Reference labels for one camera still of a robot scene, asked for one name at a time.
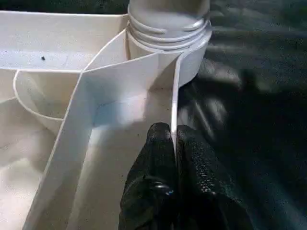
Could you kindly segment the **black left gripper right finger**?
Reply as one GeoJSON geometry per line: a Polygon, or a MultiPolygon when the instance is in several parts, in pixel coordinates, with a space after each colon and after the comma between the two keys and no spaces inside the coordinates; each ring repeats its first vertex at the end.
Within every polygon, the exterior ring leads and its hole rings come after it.
{"type": "Polygon", "coordinates": [[[185,229],[254,228],[230,174],[205,138],[189,126],[177,127],[177,165],[185,229]]]}

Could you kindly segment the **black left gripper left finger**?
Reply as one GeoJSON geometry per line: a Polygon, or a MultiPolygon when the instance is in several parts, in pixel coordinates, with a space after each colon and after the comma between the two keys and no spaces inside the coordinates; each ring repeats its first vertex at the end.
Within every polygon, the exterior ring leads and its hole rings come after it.
{"type": "Polygon", "coordinates": [[[177,167],[167,123],[150,126],[126,178],[118,229],[170,230],[177,219],[177,167]]]}

